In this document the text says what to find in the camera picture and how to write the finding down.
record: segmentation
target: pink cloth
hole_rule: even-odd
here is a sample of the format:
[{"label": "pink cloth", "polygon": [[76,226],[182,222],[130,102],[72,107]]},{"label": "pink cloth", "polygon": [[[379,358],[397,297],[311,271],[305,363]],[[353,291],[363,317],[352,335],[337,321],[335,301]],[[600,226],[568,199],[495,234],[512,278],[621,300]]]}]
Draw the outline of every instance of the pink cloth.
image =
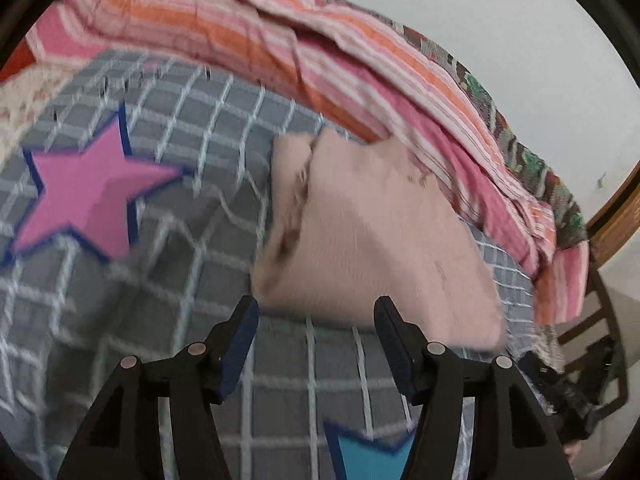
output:
[{"label": "pink cloth", "polygon": [[252,272],[265,310],[373,325],[390,296],[429,340],[495,349],[504,316],[492,272],[433,175],[394,138],[361,146],[324,129],[281,136],[273,229]]}]

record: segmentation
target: pink striped fabric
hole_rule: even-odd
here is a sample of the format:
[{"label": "pink striped fabric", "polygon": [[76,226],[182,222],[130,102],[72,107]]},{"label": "pink striped fabric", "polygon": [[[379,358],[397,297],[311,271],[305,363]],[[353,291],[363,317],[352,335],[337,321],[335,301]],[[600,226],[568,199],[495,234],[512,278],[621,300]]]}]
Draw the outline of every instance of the pink striped fabric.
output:
[{"label": "pink striped fabric", "polygon": [[177,53],[260,81],[366,140],[394,135],[454,208],[537,279],[538,322],[580,313],[586,243],[556,251],[550,208],[506,169],[466,95],[364,12],[315,0],[64,0],[28,41],[36,58],[58,62],[125,45]]}]

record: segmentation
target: white wall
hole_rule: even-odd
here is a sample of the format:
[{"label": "white wall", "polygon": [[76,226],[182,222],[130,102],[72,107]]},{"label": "white wall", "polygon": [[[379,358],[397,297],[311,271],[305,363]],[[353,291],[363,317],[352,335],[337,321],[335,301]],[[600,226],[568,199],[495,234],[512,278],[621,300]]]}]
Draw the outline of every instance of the white wall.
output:
[{"label": "white wall", "polygon": [[640,158],[638,86],[575,0],[351,1],[419,30],[465,64],[588,217]]}]

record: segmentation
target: star-shaped foam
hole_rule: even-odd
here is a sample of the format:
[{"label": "star-shaped foam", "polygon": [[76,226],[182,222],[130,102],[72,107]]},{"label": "star-shaped foam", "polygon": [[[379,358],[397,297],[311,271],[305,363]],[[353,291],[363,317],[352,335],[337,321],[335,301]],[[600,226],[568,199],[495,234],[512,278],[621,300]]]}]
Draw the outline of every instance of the star-shaped foam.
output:
[{"label": "star-shaped foam", "polygon": [[324,436],[336,480],[400,480],[415,430],[390,446],[325,421]]},{"label": "star-shaped foam", "polygon": [[138,238],[136,199],[193,170],[133,156],[125,106],[75,150],[23,150],[38,198],[17,225],[3,263],[56,234],[71,234],[101,261],[122,258]]}]

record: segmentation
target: pink blanket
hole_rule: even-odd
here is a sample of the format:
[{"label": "pink blanket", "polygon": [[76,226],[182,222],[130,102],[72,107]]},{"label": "pink blanket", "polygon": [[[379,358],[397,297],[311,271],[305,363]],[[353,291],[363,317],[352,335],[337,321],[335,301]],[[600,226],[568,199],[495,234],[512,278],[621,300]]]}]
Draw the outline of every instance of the pink blanket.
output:
[{"label": "pink blanket", "polygon": [[168,50],[264,83],[367,141],[395,136],[535,281],[536,320],[580,313],[586,244],[556,251],[550,208],[505,168],[449,74],[364,12],[316,0],[64,0],[28,39],[78,62],[123,44]]},{"label": "pink blanket", "polygon": [[275,139],[273,228],[252,272],[260,306],[373,327],[390,296],[428,340],[497,349],[493,272],[469,229],[395,138],[361,146],[324,129]]}]

